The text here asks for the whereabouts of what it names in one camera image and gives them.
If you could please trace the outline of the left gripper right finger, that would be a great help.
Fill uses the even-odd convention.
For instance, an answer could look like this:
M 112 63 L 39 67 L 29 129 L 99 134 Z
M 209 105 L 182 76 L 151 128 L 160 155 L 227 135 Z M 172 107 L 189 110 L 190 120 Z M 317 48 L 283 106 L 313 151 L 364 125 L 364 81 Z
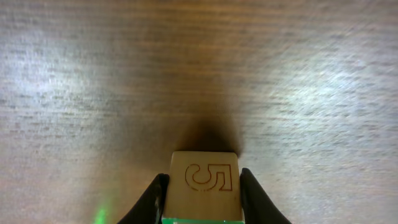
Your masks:
M 248 168 L 242 168 L 239 183 L 245 224 L 291 224 Z

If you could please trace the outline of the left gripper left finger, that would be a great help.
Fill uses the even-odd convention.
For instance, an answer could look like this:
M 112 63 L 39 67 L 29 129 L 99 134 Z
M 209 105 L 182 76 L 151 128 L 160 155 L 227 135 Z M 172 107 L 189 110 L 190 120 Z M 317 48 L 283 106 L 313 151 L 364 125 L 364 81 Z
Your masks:
M 168 174 L 158 174 L 118 224 L 162 224 Z

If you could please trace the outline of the green R block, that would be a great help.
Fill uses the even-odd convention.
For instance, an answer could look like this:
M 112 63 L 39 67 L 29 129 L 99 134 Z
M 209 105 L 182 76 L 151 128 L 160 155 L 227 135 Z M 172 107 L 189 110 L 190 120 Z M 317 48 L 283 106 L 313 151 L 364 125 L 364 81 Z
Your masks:
M 244 223 L 233 152 L 172 154 L 163 223 Z

